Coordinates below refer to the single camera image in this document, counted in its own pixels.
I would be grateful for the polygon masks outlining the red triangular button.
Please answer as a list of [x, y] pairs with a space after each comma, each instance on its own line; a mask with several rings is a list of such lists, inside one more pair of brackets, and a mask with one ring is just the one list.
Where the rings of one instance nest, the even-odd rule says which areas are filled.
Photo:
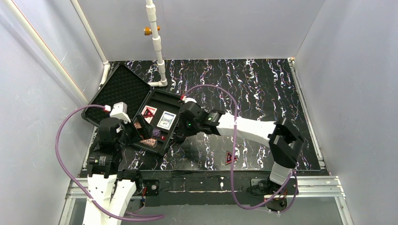
[[153, 117], [156, 113], [156, 108], [152, 107], [145, 107], [144, 110], [142, 111], [142, 115], [144, 118], [150, 118]]
[[232, 162], [237, 162], [239, 160], [238, 157], [233, 155], [230, 151], [226, 151], [226, 160], [225, 164], [230, 165]]

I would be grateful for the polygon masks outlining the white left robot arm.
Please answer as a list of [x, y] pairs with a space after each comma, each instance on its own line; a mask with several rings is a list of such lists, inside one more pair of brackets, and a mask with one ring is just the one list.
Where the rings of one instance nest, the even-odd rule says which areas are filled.
[[119, 170], [122, 150], [150, 138], [152, 126], [138, 115], [130, 121], [126, 115], [103, 119], [96, 132], [94, 147], [87, 160], [87, 199], [84, 225], [119, 225], [121, 221], [102, 212], [123, 217], [134, 194], [144, 194], [146, 187], [140, 172]]

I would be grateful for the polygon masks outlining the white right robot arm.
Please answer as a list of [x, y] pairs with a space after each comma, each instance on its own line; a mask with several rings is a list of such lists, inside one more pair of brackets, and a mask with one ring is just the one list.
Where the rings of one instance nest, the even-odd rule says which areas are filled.
[[183, 143], [198, 133], [235, 136], [258, 142], [270, 148], [274, 164], [269, 181], [282, 185], [297, 166], [305, 138], [289, 119], [276, 122], [235, 117], [222, 110], [207, 112], [195, 102], [187, 102], [179, 111], [179, 121], [173, 139]]

